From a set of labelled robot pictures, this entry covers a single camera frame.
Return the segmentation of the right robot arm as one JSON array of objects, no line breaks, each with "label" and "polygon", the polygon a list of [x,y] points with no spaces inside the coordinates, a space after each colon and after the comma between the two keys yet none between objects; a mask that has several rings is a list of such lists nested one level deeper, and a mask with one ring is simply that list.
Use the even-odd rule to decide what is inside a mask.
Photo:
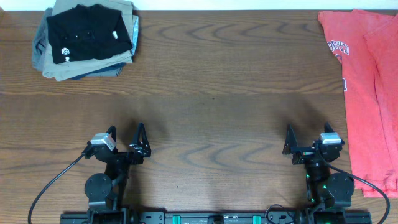
[{"label": "right robot arm", "polygon": [[287,126],[282,153],[292,156],[293,165],[306,171],[307,198],[310,205],[296,211],[294,223],[345,223],[345,208],[351,206],[354,180],[340,171],[332,174],[330,162],[339,158],[345,145],[328,123],[311,146],[299,146],[293,127]]}]

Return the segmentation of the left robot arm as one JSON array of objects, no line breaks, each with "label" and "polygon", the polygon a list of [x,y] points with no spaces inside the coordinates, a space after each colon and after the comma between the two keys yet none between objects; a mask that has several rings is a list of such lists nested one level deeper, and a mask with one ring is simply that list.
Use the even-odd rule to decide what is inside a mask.
[{"label": "left robot arm", "polygon": [[88,197],[88,223],[132,223],[128,208],[122,206],[124,191],[132,165],[140,165],[151,156],[151,148],[143,123],[129,145],[132,150],[119,152],[116,147],[116,128],[109,127],[105,133],[95,134],[83,151],[85,159],[95,157],[106,164],[103,173],[88,178],[85,194]]}]

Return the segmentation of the red-orange t-shirt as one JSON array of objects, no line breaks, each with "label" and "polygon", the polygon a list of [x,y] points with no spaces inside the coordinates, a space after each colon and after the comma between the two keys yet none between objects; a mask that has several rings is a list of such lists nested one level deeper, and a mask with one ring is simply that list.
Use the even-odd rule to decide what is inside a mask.
[{"label": "red-orange t-shirt", "polygon": [[342,64],[354,175],[397,197],[397,16],[322,11],[329,49]]}]

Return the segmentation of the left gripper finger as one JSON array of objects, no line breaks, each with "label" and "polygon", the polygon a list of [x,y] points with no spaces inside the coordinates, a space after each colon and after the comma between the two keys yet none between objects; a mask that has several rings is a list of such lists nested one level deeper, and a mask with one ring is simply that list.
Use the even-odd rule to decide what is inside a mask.
[{"label": "left gripper finger", "polygon": [[136,157],[150,157],[152,149],[146,135],[146,129],[143,123],[139,123],[133,139],[129,145],[133,148],[134,156]]},{"label": "left gripper finger", "polygon": [[108,143],[116,143],[116,127],[110,126],[106,132],[106,142]]}]

